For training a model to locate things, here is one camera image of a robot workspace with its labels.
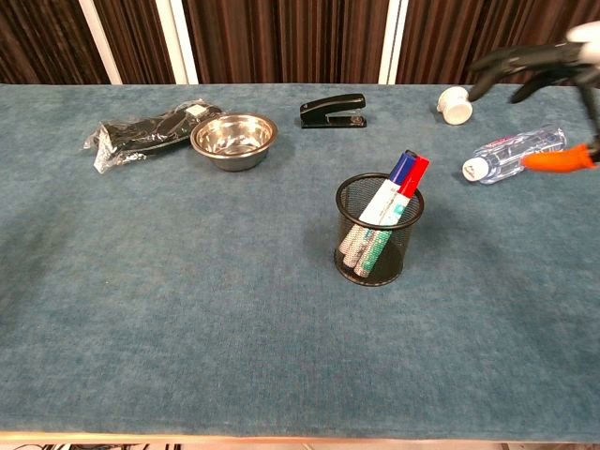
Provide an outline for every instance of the mesh pen holder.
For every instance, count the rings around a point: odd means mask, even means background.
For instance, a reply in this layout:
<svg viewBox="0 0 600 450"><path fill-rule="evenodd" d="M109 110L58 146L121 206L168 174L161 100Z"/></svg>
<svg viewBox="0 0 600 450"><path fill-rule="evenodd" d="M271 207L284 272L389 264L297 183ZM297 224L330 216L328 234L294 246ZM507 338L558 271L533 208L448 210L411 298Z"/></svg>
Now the mesh pen holder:
<svg viewBox="0 0 600 450"><path fill-rule="evenodd" d="M336 193L339 210L336 267L345 278L363 286L382 286L398 278L411 230L425 207L423 195L417 189L396 225L373 225L360 220L388 176L386 173L356 175L344 181ZM373 257L373 248L381 251L379 257L377 254Z"/></svg>

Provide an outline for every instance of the metal bowl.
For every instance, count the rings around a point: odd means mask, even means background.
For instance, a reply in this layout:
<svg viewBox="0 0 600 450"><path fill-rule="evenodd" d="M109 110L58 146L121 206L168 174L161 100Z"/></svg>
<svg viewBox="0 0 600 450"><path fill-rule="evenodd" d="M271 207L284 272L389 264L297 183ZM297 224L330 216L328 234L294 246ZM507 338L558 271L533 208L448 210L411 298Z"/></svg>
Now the metal bowl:
<svg viewBox="0 0 600 450"><path fill-rule="evenodd" d="M238 172L261 162L277 135L273 121L261 115L223 114L196 126L189 138L217 167Z"/></svg>

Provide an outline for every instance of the plastic bottle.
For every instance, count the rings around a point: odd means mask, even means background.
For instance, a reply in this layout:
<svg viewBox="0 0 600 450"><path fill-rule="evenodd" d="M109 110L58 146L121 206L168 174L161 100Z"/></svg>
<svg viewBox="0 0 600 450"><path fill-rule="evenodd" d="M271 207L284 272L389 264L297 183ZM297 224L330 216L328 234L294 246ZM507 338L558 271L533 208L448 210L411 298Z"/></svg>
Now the plastic bottle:
<svg viewBox="0 0 600 450"><path fill-rule="evenodd" d="M462 166L469 181L491 185L525 169L521 158L532 153L560 152L566 147L564 132L551 125L479 147Z"/></svg>

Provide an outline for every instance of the white cup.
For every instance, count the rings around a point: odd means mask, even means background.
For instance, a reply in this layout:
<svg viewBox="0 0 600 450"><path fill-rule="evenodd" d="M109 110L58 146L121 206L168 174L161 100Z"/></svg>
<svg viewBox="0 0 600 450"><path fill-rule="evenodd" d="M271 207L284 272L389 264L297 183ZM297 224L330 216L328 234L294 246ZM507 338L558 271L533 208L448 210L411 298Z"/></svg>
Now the white cup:
<svg viewBox="0 0 600 450"><path fill-rule="evenodd" d="M438 111L450 125L464 124L473 114L473 105L467 99L469 93L464 87L452 86L442 92L438 99Z"/></svg>

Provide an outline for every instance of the black stapler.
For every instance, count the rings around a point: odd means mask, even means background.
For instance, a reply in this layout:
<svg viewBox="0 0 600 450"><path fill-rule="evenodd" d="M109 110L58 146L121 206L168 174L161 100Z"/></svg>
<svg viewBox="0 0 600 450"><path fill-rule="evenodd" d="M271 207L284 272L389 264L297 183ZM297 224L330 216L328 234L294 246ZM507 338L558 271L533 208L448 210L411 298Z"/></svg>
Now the black stapler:
<svg viewBox="0 0 600 450"><path fill-rule="evenodd" d="M365 96L345 94L310 101L300 107L302 128L364 128L367 119L362 115L327 115L365 108Z"/></svg>

